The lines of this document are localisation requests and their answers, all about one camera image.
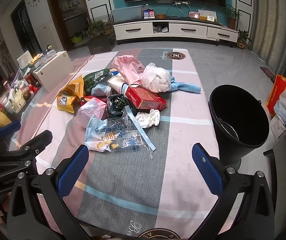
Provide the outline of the yellow chip bag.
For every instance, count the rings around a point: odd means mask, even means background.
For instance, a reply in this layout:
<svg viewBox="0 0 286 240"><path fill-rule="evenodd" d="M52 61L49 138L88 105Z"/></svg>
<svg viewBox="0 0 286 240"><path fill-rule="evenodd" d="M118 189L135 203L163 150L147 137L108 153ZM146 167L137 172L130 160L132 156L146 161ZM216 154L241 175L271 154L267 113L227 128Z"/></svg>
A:
<svg viewBox="0 0 286 240"><path fill-rule="evenodd" d="M74 114L74 105L80 101L84 95L84 80L80 75L70 81L57 95L57 108Z"/></svg>

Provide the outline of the red foil snack wrapper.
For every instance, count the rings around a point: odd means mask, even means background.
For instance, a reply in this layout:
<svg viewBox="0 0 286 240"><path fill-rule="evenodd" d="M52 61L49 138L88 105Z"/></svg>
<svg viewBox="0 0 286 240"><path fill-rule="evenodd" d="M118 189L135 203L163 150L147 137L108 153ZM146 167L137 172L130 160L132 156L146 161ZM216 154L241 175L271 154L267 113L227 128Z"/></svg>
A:
<svg viewBox="0 0 286 240"><path fill-rule="evenodd" d="M84 97L80 98L80 106L85 105L91 99L95 99L95 100L107 103L107 99L106 98L98 98L98 97L89 95L89 96L84 96Z"/></svg>

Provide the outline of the pink knotted plastic bag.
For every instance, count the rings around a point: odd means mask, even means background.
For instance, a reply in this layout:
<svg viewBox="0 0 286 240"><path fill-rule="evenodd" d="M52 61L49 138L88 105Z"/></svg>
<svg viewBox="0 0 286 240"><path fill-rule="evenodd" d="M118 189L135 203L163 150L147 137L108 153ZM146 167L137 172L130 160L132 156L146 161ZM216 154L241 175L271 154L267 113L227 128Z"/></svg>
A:
<svg viewBox="0 0 286 240"><path fill-rule="evenodd" d="M107 104L105 102L97 98L91 98L79 108L75 121L81 127L86 128L92 117L102 120L103 117L106 117L106 112Z"/></svg>

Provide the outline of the clear printed plastic wrapper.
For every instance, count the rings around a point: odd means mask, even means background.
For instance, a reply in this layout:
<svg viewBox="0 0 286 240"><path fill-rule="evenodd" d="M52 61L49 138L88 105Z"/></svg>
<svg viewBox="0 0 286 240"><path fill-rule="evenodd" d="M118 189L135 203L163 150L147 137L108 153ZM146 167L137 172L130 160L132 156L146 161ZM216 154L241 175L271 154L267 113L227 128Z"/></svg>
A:
<svg viewBox="0 0 286 240"><path fill-rule="evenodd" d="M96 152L120 152L124 149L138 150L143 147L152 154L156 147L137 122L129 106L119 118L100 120L91 118L87 127L84 144Z"/></svg>

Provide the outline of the green snack bag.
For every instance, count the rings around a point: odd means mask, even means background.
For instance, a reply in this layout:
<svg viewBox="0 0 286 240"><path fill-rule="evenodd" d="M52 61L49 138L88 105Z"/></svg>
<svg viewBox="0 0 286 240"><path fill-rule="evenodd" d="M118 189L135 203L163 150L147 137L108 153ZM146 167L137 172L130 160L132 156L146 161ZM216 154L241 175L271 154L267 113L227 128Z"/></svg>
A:
<svg viewBox="0 0 286 240"><path fill-rule="evenodd" d="M87 74L85 77L83 77L84 94L91 95L91 90L97 84L99 84L109 74L109 72L110 72L109 69L101 69L96 72Z"/></svg>

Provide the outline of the light blue face mask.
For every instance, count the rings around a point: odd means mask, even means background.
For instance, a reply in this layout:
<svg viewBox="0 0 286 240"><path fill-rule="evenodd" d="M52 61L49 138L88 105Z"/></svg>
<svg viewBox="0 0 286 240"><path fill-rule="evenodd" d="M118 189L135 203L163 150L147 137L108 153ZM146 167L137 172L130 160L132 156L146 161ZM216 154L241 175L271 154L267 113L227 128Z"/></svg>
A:
<svg viewBox="0 0 286 240"><path fill-rule="evenodd" d="M107 81L102 81L92 88L91 95L92 96L110 96L112 95L112 87L108 85Z"/></svg>

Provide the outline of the white tissue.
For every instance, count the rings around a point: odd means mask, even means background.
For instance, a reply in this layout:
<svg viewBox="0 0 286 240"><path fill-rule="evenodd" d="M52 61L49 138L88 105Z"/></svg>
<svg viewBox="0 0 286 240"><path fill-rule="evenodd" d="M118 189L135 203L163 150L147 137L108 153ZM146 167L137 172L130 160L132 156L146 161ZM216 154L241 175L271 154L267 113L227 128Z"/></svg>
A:
<svg viewBox="0 0 286 240"><path fill-rule="evenodd" d="M160 112L157 109L150 109L149 113L138 112L135 118L142 128L150 128L159 125Z"/></svg>

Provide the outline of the dark teal foil bag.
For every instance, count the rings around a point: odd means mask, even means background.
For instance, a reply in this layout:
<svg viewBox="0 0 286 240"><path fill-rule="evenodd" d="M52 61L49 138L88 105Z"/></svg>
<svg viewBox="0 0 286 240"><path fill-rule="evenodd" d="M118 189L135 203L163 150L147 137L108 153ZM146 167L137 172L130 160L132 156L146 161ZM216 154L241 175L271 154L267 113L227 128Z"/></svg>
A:
<svg viewBox="0 0 286 240"><path fill-rule="evenodd" d="M114 94L107 98L107 111L110 118L121 117L126 106L129 106L132 113L137 115L138 110L123 94Z"/></svg>

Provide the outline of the blue cleaning cloth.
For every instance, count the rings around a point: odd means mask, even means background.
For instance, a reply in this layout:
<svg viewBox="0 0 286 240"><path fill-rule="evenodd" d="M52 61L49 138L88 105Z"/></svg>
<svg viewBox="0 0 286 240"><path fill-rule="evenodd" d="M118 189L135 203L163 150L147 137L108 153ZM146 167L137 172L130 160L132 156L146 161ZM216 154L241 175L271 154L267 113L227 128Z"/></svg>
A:
<svg viewBox="0 0 286 240"><path fill-rule="evenodd" d="M185 83L185 82L177 82L175 78L171 77L171 88L169 92L174 92L177 90L182 90L185 92L191 92L195 94L199 94L201 92L201 88L198 85L192 83Z"/></svg>

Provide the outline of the red cigarette carton box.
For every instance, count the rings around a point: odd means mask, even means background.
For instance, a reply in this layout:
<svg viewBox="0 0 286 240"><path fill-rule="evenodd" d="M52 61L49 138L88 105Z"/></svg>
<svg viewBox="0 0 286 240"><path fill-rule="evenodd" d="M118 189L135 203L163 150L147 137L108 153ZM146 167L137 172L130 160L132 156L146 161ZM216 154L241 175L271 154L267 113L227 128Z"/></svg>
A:
<svg viewBox="0 0 286 240"><path fill-rule="evenodd" d="M167 107L167 102L163 98L145 88L128 87L125 96L137 109L162 111Z"/></svg>

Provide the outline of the white paper cup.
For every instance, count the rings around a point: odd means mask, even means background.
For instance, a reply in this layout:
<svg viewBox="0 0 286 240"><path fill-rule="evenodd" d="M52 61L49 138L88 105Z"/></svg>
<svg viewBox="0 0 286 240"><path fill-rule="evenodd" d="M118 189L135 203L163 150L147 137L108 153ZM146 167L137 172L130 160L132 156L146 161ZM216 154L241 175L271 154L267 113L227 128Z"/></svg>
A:
<svg viewBox="0 0 286 240"><path fill-rule="evenodd" d="M112 76L107 82L119 94L125 94L128 84L122 76Z"/></svg>

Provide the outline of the pink printed plastic bag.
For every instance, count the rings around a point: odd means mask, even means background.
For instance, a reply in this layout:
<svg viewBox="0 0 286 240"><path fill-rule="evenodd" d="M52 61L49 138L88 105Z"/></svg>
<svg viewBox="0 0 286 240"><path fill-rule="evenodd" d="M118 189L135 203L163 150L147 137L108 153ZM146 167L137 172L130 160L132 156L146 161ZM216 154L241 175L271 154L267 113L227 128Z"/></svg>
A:
<svg viewBox="0 0 286 240"><path fill-rule="evenodd" d="M116 56L112 66L117 69L127 84L140 83L145 66L133 55Z"/></svg>

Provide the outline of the blue white medicine box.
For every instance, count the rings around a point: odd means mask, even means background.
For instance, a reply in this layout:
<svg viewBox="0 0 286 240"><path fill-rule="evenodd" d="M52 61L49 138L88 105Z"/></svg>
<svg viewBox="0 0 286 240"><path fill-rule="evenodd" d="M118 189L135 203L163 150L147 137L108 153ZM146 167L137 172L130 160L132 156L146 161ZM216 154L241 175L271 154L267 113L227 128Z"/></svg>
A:
<svg viewBox="0 0 286 240"><path fill-rule="evenodd" d="M110 76L116 76L116 75L118 75L118 73L119 73L118 71L113 71L113 72L110 72L109 75Z"/></svg>

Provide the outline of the black trash bucket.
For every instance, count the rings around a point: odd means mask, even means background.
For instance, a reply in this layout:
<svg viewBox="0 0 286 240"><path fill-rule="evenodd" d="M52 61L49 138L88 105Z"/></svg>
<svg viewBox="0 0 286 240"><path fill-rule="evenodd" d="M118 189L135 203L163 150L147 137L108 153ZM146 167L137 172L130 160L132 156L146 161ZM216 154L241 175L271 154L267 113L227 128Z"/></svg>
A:
<svg viewBox="0 0 286 240"><path fill-rule="evenodd" d="M268 117L261 101L248 91L220 85L210 94L208 105L223 165L240 162L267 141Z"/></svg>

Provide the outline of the red orange paper bag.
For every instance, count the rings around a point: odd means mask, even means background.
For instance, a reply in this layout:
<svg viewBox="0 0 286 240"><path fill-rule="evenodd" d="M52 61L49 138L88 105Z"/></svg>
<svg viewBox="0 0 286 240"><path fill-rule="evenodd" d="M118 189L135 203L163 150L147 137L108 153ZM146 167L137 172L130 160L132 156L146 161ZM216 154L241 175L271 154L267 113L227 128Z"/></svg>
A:
<svg viewBox="0 0 286 240"><path fill-rule="evenodd" d="M266 101L266 108L272 117L275 116L274 106L284 90L286 90L286 77L278 74L275 78L271 93Z"/></svg>

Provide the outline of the potted plant by doorway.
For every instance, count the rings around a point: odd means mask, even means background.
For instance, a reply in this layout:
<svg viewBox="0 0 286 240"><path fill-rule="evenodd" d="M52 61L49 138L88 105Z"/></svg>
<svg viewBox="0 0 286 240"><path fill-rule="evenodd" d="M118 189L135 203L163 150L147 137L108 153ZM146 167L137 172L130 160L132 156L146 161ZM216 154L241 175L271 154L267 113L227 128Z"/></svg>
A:
<svg viewBox="0 0 286 240"><path fill-rule="evenodd" d="M89 26L88 37L87 46L91 55L110 52L115 46L115 33L110 21L93 22Z"/></svg>

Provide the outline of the potted plant on floor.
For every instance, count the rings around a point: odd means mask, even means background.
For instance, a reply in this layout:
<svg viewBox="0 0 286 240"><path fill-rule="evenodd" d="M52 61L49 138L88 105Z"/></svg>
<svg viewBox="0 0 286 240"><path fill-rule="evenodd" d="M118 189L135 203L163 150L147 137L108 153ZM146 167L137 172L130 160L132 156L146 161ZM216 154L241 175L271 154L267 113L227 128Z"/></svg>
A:
<svg viewBox="0 0 286 240"><path fill-rule="evenodd" d="M252 40L249 37L249 32L239 29L236 46L240 49L245 49L247 41L252 42Z"/></svg>

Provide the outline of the white tv cabinet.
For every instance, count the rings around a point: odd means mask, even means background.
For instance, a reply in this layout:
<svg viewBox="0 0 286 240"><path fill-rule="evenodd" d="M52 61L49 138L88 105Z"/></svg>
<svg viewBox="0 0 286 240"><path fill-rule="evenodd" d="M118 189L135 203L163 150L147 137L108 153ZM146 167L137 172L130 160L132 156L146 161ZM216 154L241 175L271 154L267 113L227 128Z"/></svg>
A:
<svg viewBox="0 0 286 240"><path fill-rule="evenodd" d="M238 32L221 24L193 20L137 20L113 25L117 42L147 38L190 38L236 44Z"/></svg>

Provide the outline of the grey curtain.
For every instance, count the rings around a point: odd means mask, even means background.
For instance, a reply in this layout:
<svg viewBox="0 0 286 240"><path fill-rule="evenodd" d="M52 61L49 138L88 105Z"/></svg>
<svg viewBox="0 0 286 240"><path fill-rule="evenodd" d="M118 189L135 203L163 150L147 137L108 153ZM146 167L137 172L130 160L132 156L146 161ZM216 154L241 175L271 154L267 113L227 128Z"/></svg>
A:
<svg viewBox="0 0 286 240"><path fill-rule="evenodd" d="M253 0L251 50L274 74L286 64L286 0Z"/></svg>

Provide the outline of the white framed card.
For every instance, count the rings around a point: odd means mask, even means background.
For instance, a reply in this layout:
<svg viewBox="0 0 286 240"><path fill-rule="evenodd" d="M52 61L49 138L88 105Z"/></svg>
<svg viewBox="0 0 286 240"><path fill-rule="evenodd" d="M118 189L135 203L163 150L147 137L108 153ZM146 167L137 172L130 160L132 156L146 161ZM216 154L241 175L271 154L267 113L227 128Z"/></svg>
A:
<svg viewBox="0 0 286 240"><path fill-rule="evenodd" d="M215 11L198 9L198 13L199 13L199 19L200 20L205 20L205 21L210 21L210 22L217 22L218 21L218 18L217 18Z"/></svg>

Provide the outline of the potted plant on cabinet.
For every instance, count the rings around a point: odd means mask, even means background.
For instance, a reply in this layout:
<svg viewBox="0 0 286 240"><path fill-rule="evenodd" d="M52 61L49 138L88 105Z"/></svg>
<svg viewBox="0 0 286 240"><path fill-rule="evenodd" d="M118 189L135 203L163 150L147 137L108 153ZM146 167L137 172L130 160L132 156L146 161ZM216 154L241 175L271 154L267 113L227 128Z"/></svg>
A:
<svg viewBox="0 0 286 240"><path fill-rule="evenodd" d="M242 13L230 4L226 4L225 15L227 17L227 27L229 29L236 29L236 23L242 17Z"/></svg>

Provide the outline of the blue red box pair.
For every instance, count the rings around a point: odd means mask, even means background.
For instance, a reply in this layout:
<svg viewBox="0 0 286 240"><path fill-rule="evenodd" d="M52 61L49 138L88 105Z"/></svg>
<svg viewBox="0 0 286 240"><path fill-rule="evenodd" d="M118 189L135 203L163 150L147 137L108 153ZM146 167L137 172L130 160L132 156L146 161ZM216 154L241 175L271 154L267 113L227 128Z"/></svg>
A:
<svg viewBox="0 0 286 240"><path fill-rule="evenodd" d="M143 18L144 19L153 19L153 18L155 18L154 10L144 10L143 11Z"/></svg>

